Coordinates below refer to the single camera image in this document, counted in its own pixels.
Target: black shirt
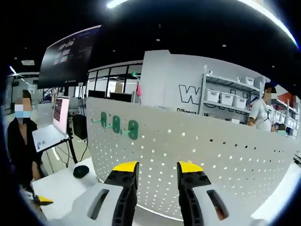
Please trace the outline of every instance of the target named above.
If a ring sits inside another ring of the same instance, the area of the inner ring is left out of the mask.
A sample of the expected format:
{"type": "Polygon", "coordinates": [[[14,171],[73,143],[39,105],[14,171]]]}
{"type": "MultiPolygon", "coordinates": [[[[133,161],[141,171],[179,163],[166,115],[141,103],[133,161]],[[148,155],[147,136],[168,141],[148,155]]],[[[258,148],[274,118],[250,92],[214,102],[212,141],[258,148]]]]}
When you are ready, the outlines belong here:
{"type": "Polygon", "coordinates": [[[42,152],[36,152],[32,137],[32,132],[38,129],[37,124],[28,120],[26,126],[27,145],[21,135],[17,118],[9,124],[7,131],[8,153],[15,167],[18,183],[23,187],[29,187],[32,180],[32,162],[35,161],[39,166],[42,157],[42,152]]]}

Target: ceiling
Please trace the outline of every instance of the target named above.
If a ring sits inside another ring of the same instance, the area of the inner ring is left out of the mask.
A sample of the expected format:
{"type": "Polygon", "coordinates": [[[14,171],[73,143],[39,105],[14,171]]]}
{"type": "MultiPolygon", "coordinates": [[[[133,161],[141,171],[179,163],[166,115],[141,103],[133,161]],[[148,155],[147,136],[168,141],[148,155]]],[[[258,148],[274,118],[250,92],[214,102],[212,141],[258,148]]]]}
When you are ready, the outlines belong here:
{"type": "MultiPolygon", "coordinates": [[[[49,45],[73,32],[103,24],[90,69],[142,60],[147,50],[168,49],[175,54],[211,57],[247,67],[301,97],[301,84],[296,81],[301,75],[300,50],[266,16],[242,2],[131,0],[113,9],[107,9],[106,3],[20,2],[13,8],[13,20],[6,28],[11,45],[5,74],[11,73],[9,65],[17,72],[38,72],[49,45]],[[23,66],[21,60],[26,59],[34,60],[35,66],[23,66]]],[[[279,0],[271,6],[300,45],[297,1],[279,0]]]]}

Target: yellow object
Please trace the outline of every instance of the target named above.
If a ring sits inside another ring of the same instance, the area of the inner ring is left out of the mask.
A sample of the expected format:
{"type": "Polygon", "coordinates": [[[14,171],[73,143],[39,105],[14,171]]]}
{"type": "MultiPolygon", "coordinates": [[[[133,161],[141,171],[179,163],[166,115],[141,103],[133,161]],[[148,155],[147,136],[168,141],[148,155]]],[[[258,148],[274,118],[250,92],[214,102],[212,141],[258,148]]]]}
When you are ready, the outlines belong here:
{"type": "Polygon", "coordinates": [[[53,203],[53,201],[51,199],[45,198],[44,196],[38,195],[39,201],[40,202],[51,202],[53,203]]]}
{"type": "Polygon", "coordinates": [[[125,163],[119,164],[118,166],[115,166],[113,170],[134,172],[134,169],[135,169],[135,166],[137,163],[138,163],[137,161],[125,162],[125,163]]]}
{"type": "Polygon", "coordinates": [[[192,172],[203,171],[203,168],[196,164],[192,164],[192,163],[184,162],[184,161],[179,161],[179,164],[181,166],[182,173],[192,173],[192,172]]]}

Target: man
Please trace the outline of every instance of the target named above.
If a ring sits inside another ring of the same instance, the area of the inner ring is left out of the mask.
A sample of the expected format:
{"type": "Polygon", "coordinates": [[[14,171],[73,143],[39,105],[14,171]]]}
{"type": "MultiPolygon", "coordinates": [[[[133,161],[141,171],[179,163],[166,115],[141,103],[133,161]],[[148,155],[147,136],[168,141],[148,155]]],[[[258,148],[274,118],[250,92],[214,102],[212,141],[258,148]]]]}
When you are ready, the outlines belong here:
{"type": "Polygon", "coordinates": [[[32,179],[40,179],[40,163],[42,153],[37,153],[32,132],[37,130],[37,124],[30,119],[32,97],[23,90],[23,98],[15,103],[15,119],[7,130],[8,153],[19,184],[24,189],[30,189],[32,179]]]}
{"type": "Polygon", "coordinates": [[[274,108],[270,106],[271,99],[277,98],[275,87],[267,82],[264,85],[264,95],[261,100],[257,100],[249,115],[249,125],[264,131],[275,131],[274,108]]]}

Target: pegboard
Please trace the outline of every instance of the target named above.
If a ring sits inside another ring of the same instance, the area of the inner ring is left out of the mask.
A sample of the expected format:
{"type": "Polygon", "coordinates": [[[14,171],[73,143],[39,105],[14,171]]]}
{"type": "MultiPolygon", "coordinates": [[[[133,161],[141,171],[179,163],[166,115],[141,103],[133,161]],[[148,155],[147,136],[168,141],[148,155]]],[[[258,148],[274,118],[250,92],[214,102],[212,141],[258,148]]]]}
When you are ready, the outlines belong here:
{"type": "Polygon", "coordinates": [[[89,97],[87,130],[93,165],[105,181],[117,164],[139,161],[138,204],[170,218],[182,219],[178,203],[178,161],[203,167],[210,181],[241,201],[252,214],[274,192],[297,151],[289,140],[246,125],[210,117],[162,112],[150,107],[89,97]],[[107,122],[120,117],[139,124],[138,138],[92,123],[106,112],[107,122]]]}

